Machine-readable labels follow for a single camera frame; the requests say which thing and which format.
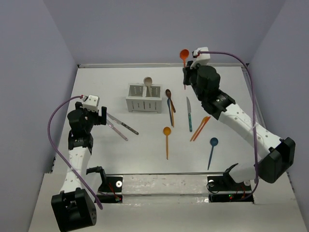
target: blue handle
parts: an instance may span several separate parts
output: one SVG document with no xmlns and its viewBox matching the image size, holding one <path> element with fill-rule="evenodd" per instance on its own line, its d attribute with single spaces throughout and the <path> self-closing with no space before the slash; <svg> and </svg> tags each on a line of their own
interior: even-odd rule
<svg viewBox="0 0 309 232">
<path fill-rule="evenodd" d="M 210 167 L 210 165 L 211 165 L 211 158 L 212 158 L 213 148 L 214 148 L 214 146 L 212 146 L 212 148 L 211 148 L 211 155 L 209 156 L 209 161 L 208 161 L 208 167 L 207 167 L 207 170 L 209 170 L 209 167 Z"/>
<path fill-rule="evenodd" d="M 189 117 L 189 129 L 190 129 L 190 132 L 192 132 L 191 113 L 188 113 L 188 117 Z"/>
</svg>

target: orange spoon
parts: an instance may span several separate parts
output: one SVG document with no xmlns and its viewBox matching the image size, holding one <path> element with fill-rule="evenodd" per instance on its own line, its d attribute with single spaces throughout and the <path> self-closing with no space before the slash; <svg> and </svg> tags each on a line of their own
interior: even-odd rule
<svg viewBox="0 0 309 232">
<path fill-rule="evenodd" d="M 169 159 L 169 139 L 168 139 L 168 136 L 170 135 L 171 132 L 172 131 L 169 127 L 165 127 L 163 129 L 163 133 L 166 135 L 166 159 L 167 160 Z"/>
<path fill-rule="evenodd" d="M 189 50 L 188 49 L 182 50 L 179 56 L 180 56 L 180 59 L 183 60 L 183 67 L 185 67 L 185 60 L 189 57 Z"/>
</svg>

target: knife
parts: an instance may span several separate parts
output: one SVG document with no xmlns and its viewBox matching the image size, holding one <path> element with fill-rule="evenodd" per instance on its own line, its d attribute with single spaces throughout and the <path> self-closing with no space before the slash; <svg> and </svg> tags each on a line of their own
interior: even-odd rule
<svg viewBox="0 0 309 232">
<path fill-rule="evenodd" d="M 188 118 L 189 118 L 189 130 L 192 132 L 192 122 L 191 122 L 191 104 L 189 98 L 187 97 L 187 108 L 188 108 Z"/>
<path fill-rule="evenodd" d="M 117 118 L 115 118 L 114 116 L 110 115 L 109 113 L 106 113 L 108 117 L 111 118 L 111 120 L 113 120 L 114 122 L 123 125 L 125 128 L 129 129 L 130 131 L 132 131 L 135 134 L 139 134 L 136 130 L 132 129 L 131 127 L 129 127 L 127 124 L 123 123 L 122 121 L 118 120 Z"/>
<path fill-rule="evenodd" d="M 106 124 L 109 125 L 109 127 L 112 128 L 117 134 L 119 134 L 124 140 L 128 141 L 128 139 L 119 130 L 117 130 L 117 128 L 114 127 L 113 123 L 111 123 L 109 120 L 106 120 Z"/>
</svg>

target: brown spoon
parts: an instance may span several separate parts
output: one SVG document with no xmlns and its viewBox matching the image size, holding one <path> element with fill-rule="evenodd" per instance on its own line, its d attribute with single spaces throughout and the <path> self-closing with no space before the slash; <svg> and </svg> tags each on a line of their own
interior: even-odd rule
<svg viewBox="0 0 309 232">
<path fill-rule="evenodd" d="M 172 109 L 173 109 L 173 111 L 174 111 L 174 113 L 175 113 L 176 110 L 175 110 L 175 106 L 174 106 L 174 104 L 173 104 L 173 101 L 172 101 L 172 99 L 171 99 L 171 97 L 172 97 L 171 91 L 170 91 L 169 89 L 167 89 L 167 90 L 165 90 L 165 94 L 166 94 L 166 96 L 169 98 L 170 104 L 171 104 Z"/>
</svg>

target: white wall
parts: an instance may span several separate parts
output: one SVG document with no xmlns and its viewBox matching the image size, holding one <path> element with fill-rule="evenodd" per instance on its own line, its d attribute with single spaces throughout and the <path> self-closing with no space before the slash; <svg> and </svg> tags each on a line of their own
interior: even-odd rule
<svg viewBox="0 0 309 232">
<path fill-rule="evenodd" d="M 52 111 L 71 94 L 76 64 L 42 0 L 0 7 L 0 231 L 28 231 L 53 152 Z M 59 139 L 64 109 L 55 118 Z"/>
<path fill-rule="evenodd" d="M 284 0 L 44 2 L 74 59 L 85 64 L 180 62 L 183 48 L 205 45 L 250 61 Z"/>
<path fill-rule="evenodd" d="M 290 168 L 309 229 L 309 1 L 287 0 L 250 67 L 267 128 L 296 141 Z"/>
</svg>

